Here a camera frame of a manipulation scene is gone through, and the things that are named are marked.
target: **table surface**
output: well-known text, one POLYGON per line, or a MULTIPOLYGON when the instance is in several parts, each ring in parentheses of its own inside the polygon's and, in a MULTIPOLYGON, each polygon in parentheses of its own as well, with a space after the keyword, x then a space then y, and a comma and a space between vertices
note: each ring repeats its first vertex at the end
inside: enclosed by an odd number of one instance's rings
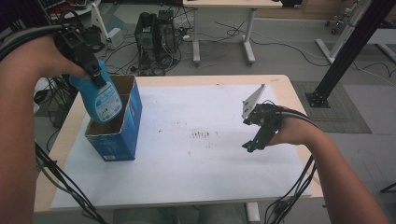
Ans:
POLYGON ((184 0, 183 5, 185 7, 282 7, 280 1, 274 2, 272 0, 184 0))
MULTIPOLYGON (((286 76, 281 75, 249 75, 249 76, 195 76, 195 77, 137 77, 138 85, 141 87, 161 87, 161 86, 199 86, 199 85, 251 85, 251 84, 269 84, 271 85, 277 101, 280 105, 303 111, 304 109, 286 76)), ((86 115, 83 103, 78 97, 73 104, 69 115, 62 127, 58 138, 53 145, 49 154, 53 160, 57 161, 60 167, 64 162, 74 144, 78 130, 81 128, 81 122, 86 115)), ((297 147, 297 153, 302 164, 305 164, 310 156, 305 147, 297 147)), ((40 174, 37 179, 35 212, 48 212, 56 188, 48 179, 40 174)), ((313 194, 309 198, 323 197, 318 177, 314 178, 311 183, 313 194)))

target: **bottle label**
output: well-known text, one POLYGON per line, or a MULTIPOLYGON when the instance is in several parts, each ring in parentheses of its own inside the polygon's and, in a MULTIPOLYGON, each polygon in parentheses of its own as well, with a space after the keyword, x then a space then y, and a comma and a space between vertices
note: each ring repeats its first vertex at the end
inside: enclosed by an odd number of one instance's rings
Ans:
POLYGON ((120 113, 122 102, 111 83, 107 82, 107 84, 99 90, 95 108, 96 114, 103 122, 113 119, 120 113))

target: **plastic bottle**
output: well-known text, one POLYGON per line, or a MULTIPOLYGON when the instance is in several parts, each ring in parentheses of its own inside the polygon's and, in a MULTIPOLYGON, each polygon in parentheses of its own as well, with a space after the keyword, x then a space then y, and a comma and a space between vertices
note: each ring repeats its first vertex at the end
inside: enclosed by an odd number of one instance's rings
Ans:
POLYGON ((105 63, 99 60, 101 75, 106 85, 97 88, 92 80, 70 76, 70 83, 76 87, 82 97, 85 108, 97 123, 107 123, 114 119, 122 110, 120 95, 106 70, 105 63))

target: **open box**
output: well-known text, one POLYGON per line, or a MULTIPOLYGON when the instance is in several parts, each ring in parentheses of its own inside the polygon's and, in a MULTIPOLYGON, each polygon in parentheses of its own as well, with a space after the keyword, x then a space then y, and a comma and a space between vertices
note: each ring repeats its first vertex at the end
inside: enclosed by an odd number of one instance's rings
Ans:
POLYGON ((122 100, 121 112, 109 123, 90 120, 85 137, 104 161, 132 161, 136 151, 142 102, 132 75, 111 76, 122 100))

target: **forearm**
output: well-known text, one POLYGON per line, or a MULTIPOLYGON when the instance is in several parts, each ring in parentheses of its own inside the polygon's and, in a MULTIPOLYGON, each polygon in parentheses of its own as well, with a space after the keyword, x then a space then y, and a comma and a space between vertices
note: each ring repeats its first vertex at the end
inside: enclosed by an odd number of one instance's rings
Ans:
POLYGON ((33 221, 34 85, 34 76, 0 65, 0 220, 5 223, 33 221))
POLYGON ((378 203, 331 138, 320 132, 308 144, 332 223, 388 223, 378 203))

